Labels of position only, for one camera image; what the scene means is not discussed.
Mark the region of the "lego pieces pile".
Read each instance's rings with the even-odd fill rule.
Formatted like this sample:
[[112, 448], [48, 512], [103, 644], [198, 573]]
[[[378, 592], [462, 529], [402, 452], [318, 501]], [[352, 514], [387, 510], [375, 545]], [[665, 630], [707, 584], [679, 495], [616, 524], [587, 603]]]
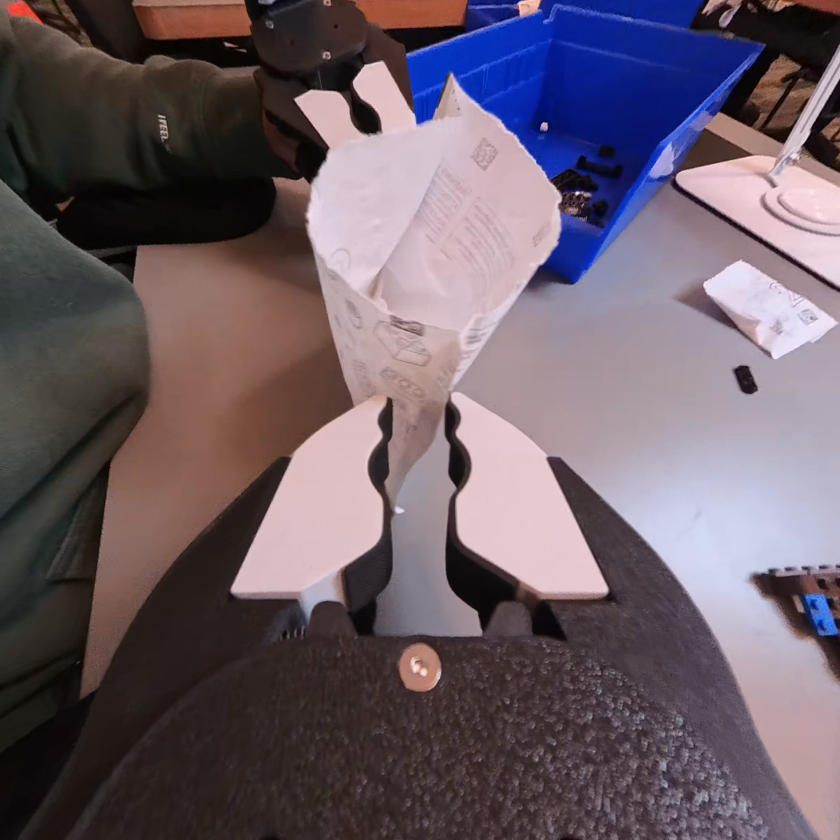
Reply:
[[533, 128], [532, 153], [560, 195], [561, 213], [606, 228], [630, 173], [629, 153], [621, 146], [563, 129], [558, 121], [539, 119]]

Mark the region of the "white book stand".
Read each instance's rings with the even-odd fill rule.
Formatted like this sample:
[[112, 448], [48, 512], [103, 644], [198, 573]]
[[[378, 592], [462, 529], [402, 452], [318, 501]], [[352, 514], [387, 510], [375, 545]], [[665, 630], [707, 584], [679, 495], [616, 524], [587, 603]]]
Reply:
[[681, 192], [836, 289], [839, 188], [798, 160], [838, 78], [836, 51], [775, 159], [752, 155], [675, 176]]

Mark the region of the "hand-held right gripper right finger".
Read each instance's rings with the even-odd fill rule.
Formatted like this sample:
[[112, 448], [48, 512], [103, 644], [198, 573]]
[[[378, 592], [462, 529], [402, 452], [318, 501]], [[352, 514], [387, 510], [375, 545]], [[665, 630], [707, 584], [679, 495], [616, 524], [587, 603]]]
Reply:
[[472, 607], [602, 601], [609, 587], [550, 457], [461, 393], [445, 412], [449, 444], [446, 575]]

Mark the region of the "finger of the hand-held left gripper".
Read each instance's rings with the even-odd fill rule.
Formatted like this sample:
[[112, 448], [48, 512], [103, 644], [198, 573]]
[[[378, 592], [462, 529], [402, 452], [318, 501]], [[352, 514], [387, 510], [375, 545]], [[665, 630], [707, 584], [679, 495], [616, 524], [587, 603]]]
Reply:
[[294, 102], [327, 152], [382, 134], [378, 111], [354, 87], [311, 89], [297, 95]]
[[412, 105], [383, 61], [360, 69], [351, 82], [350, 105], [362, 132], [411, 132], [417, 126]]

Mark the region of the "large printed paper bag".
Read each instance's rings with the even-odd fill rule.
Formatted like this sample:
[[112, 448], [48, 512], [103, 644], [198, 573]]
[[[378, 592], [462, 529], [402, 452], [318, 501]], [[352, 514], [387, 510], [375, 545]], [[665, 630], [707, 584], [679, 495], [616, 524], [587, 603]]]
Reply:
[[431, 120], [329, 153], [307, 230], [353, 404], [392, 401], [394, 503], [449, 396], [556, 248], [560, 196], [451, 73]]

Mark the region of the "lego car model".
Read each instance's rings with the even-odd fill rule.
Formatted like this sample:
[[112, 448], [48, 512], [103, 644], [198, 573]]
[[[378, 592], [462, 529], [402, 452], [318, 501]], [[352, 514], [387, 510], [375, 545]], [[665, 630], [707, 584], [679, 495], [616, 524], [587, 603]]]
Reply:
[[756, 573], [753, 581], [774, 599], [793, 628], [819, 645], [839, 678], [839, 564], [785, 566]]

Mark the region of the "small numbered paper bag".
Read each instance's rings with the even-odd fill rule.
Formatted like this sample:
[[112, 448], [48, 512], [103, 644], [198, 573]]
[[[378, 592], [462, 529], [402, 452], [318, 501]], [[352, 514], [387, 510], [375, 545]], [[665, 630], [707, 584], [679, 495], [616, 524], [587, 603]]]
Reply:
[[815, 303], [743, 260], [707, 279], [703, 289], [775, 361], [817, 342], [838, 325]]

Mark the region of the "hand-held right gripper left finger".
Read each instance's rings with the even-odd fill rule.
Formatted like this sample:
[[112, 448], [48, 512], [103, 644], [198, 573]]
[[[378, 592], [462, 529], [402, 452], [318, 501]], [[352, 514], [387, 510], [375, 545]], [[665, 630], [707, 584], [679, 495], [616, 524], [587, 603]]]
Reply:
[[294, 601], [310, 617], [322, 602], [354, 612], [375, 599], [385, 583], [351, 566], [377, 564], [384, 546], [384, 479], [371, 472], [391, 425], [391, 402], [370, 398], [297, 448], [234, 578], [236, 600]]

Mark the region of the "blue plastic bin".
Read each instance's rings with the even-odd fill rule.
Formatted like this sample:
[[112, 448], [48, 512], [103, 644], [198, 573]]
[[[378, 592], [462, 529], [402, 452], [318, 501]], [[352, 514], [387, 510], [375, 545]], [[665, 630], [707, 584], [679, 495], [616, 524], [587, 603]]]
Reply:
[[762, 46], [709, 31], [555, 5], [407, 58], [418, 121], [449, 75], [549, 178], [590, 176], [605, 211], [563, 215], [545, 267], [575, 283], [678, 170]]
[[563, 5], [598, 14], [689, 28], [706, 4], [706, 1], [470, 1], [465, 26], [471, 31], [536, 12], [548, 17], [555, 5]]

